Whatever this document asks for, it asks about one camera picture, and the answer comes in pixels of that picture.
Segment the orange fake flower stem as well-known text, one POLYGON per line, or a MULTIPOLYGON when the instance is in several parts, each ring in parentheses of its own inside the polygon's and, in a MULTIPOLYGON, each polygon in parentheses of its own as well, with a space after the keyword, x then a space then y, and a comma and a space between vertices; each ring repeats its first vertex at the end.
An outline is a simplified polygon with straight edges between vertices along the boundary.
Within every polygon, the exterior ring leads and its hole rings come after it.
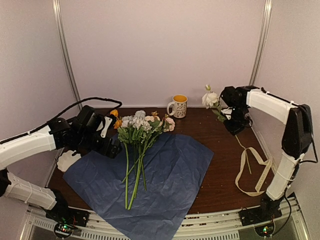
MULTIPOLYGON (((116 122, 114 124, 114 129, 119 129, 122 126, 122 118, 119 116, 119 112, 118 110, 114 109, 111 111, 111 115, 116 117, 116 122)), ((125 148, 125 155, 126 155, 126 172, 125 172, 125 177, 123 179, 123 181, 125 182, 125 209, 128 210, 128 198, 129 198, 129 193, 128 193, 128 174, 129 174, 129 153, 128 153, 128 140, 125 139, 125 137, 123 136, 123 132, 124 130, 121 130, 121 132, 119 133, 120 136, 120 141, 123 143, 124 148, 125 148)))

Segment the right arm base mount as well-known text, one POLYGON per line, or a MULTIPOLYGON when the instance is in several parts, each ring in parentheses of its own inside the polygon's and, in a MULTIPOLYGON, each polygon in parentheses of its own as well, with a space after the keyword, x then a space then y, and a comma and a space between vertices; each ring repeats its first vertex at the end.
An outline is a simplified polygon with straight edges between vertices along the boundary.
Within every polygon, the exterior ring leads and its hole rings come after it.
POLYGON ((242 226, 255 225, 263 222, 269 222, 273 218, 282 216, 279 205, 268 207, 260 205, 253 208, 242 209, 238 212, 242 226))

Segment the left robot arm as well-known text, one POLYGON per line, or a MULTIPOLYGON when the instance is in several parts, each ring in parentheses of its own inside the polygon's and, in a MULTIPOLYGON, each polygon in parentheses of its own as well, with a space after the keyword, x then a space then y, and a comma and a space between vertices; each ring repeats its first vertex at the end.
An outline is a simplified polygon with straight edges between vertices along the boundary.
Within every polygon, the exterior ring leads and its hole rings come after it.
POLYGON ((117 121, 116 114, 98 113, 84 106, 77 116, 64 119, 56 116, 36 129, 0 142, 0 195, 14 198, 52 211, 61 222, 72 218, 67 201, 57 190, 40 187, 8 171, 8 167, 34 155, 67 148, 71 156, 94 151, 115 158, 122 147, 107 136, 117 121))

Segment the lilac hydrangea fake flower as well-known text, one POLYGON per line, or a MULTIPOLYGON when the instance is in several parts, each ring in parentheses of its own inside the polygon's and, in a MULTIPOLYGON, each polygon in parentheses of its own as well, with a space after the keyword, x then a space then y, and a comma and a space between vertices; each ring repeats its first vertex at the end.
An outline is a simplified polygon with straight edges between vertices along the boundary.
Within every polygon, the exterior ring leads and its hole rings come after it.
POLYGON ((147 150, 163 132, 164 122, 156 115, 145 115, 138 111, 135 115, 122 118, 121 128, 118 128, 118 139, 123 130, 123 136, 128 140, 128 145, 137 147, 139 150, 147 150))

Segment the pink fake flower stem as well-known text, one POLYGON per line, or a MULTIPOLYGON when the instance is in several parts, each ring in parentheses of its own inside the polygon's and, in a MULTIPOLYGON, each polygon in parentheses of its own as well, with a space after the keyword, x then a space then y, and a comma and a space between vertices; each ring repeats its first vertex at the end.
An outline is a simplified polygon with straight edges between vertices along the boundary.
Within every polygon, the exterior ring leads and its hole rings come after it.
POLYGON ((146 115, 145 111, 138 110, 134 115, 122 118, 121 126, 117 130, 118 140, 125 147, 131 146, 135 154, 133 166, 127 170, 124 181, 127 180, 132 170, 138 170, 138 164, 143 163, 147 150, 153 146, 158 137, 174 129, 174 120, 167 114, 160 118, 156 111, 151 115, 146 115))

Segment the blue wrapping paper sheet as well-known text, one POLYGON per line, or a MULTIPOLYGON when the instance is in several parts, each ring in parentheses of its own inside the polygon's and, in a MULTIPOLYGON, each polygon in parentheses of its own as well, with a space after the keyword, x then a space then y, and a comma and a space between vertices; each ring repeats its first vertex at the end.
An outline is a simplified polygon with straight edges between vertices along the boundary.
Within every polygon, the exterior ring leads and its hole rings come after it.
MULTIPOLYGON (((115 228, 126 212, 134 217, 159 217, 178 224, 189 211, 201 187, 213 152, 187 135, 162 134, 143 159, 140 179, 130 210, 125 208, 126 152, 109 158, 90 152, 64 173, 67 184, 101 218, 115 228)), ((130 174, 131 197, 135 175, 130 174)))

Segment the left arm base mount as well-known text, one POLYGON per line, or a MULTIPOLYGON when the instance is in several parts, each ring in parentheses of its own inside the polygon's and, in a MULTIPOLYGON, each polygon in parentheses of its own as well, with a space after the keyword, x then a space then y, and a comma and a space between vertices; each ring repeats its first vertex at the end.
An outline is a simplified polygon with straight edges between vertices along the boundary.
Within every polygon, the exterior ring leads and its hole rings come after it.
POLYGON ((86 227, 90 213, 86 210, 70 208, 63 205, 55 205, 53 209, 43 209, 46 217, 57 223, 68 224, 70 226, 86 227))

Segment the white rose fake flower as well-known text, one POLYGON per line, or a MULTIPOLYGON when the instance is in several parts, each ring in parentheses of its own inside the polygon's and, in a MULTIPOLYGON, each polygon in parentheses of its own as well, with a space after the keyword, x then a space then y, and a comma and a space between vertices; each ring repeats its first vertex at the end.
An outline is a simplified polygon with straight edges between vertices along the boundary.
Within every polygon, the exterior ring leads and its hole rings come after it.
MULTIPOLYGON (((209 84, 205 85, 205 90, 206 90, 206 93, 203 95, 201 99, 202 105, 206 109, 211 109, 211 111, 217 116, 217 119, 224 124, 224 120, 230 118, 229 116, 225 117, 224 113, 230 113, 231 110, 225 110, 225 109, 228 109, 228 107, 222 107, 221 95, 218 95, 217 93, 215 93, 209 84)), ((236 137, 239 145, 243 148, 245 160, 246 160, 246 163, 248 164, 249 173, 252 174, 246 147, 242 145, 237 135, 234 135, 234 136, 236 137)))

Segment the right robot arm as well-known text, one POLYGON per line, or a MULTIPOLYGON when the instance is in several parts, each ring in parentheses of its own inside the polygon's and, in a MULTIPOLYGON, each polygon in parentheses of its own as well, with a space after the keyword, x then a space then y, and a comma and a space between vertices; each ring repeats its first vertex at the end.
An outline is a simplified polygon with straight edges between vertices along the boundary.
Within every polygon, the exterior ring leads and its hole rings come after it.
POLYGON ((228 106, 222 110, 222 114, 226 116, 223 124, 233 136, 250 124, 250 119, 246 116, 249 108, 258 109, 285 125, 280 164, 256 210, 258 219, 266 221, 279 208, 299 164, 304 162, 305 153, 310 146, 315 145, 311 109, 307 104, 299 105, 252 85, 227 86, 220 96, 228 106))

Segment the blue fake flower stems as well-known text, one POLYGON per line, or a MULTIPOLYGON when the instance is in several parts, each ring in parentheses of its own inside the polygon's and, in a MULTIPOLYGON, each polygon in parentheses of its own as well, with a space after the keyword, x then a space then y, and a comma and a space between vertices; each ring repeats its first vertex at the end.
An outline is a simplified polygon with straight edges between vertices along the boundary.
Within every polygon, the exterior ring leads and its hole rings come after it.
POLYGON ((143 157, 145 155, 146 150, 140 150, 135 146, 132 146, 130 144, 127 145, 128 147, 128 156, 129 156, 129 171, 128 171, 128 210, 132 208, 133 201, 137 195, 137 190, 139 186, 140 176, 142 173, 142 166, 143 166, 143 157), (131 172, 135 173, 135 183, 133 187, 133 191, 131 196, 129 196, 129 178, 131 172))

